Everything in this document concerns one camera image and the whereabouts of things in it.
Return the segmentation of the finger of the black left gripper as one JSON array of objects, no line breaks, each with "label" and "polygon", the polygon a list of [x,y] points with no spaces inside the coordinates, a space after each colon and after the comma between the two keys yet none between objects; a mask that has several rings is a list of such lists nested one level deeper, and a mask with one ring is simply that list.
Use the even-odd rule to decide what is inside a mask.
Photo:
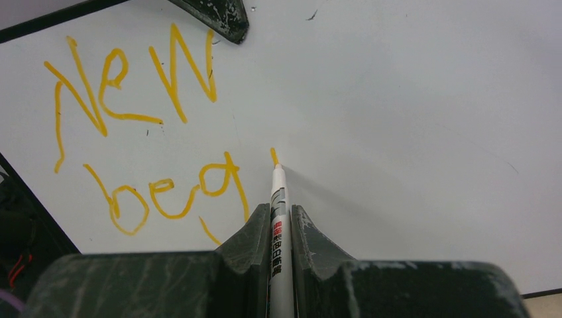
[{"label": "finger of the black left gripper", "polygon": [[233,44],[244,42],[249,19],[242,0],[170,0]]}]

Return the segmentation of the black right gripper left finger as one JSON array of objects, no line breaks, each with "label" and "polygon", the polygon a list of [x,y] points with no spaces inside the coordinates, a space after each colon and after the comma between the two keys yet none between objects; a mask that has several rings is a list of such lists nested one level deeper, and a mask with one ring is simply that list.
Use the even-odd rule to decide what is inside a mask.
[{"label": "black right gripper left finger", "polygon": [[270,266],[270,205],[260,203],[217,252],[216,317],[265,317]]}]

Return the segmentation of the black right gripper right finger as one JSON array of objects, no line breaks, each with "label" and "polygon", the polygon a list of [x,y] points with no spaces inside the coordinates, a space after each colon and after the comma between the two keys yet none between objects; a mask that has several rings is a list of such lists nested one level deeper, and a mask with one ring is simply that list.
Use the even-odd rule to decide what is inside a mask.
[{"label": "black right gripper right finger", "polygon": [[332,317],[330,279],[353,257],[323,234],[301,205],[292,206],[292,256],[300,317]]}]

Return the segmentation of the white marker pen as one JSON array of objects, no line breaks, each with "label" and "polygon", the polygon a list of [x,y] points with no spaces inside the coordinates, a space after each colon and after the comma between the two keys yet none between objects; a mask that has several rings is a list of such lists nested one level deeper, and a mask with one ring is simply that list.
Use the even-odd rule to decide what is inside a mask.
[{"label": "white marker pen", "polygon": [[292,236],[285,171],[276,164],[270,197],[269,316],[294,317]]}]

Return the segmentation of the white whiteboard black frame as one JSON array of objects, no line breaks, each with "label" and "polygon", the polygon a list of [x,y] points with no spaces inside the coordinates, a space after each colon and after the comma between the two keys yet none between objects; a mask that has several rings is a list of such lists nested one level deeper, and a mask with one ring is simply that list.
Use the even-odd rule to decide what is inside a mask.
[{"label": "white whiteboard black frame", "polygon": [[80,252],[206,250],[268,201],[356,258],[561,287],[560,1],[168,1],[1,31],[1,155]]}]

